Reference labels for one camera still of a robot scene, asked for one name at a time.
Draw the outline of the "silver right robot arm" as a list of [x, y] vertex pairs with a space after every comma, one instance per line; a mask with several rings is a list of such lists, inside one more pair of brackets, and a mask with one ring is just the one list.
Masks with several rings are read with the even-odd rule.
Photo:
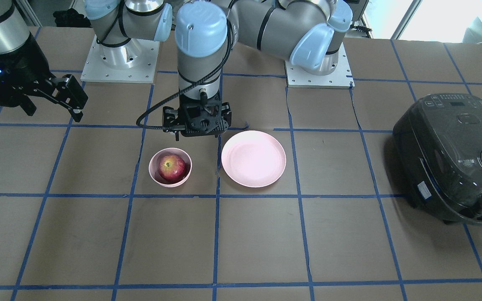
[[[139, 65], [139, 40], [163, 42], [172, 30], [173, 9], [164, 0], [86, 0], [84, 19], [96, 34], [104, 65], [131, 69]], [[0, 0], [0, 106], [20, 107], [33, 116], [30, 97], [65, 108], [80, 122], [88, 96], [70, 74], [55, 76], [42, 49], [11, 0]]]

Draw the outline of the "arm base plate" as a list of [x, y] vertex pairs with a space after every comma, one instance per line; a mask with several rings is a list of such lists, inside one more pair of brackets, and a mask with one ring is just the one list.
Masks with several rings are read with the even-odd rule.
[[354, 88], [355, 83], [344, 44], [337, 53], [327, 55], [316, 70], [307, 71], [285, 62], [287, 85], [296, 88]]
[[92, 42], [81, 80], [103, 83], [153, 84], [160, 42], [131, 39], [117, 48]]

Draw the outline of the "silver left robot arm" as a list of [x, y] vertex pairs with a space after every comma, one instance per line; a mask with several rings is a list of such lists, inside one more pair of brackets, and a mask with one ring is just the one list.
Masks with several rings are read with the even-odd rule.
[[331, 74], [353, 22], [344, 0], [194, 0], [176, 16], [179, 90], [162, 108], [164, 132], [218, 136], [231, 125], [220, 97], [220, 72], [236, 43], [287, 61], [310, 74]]

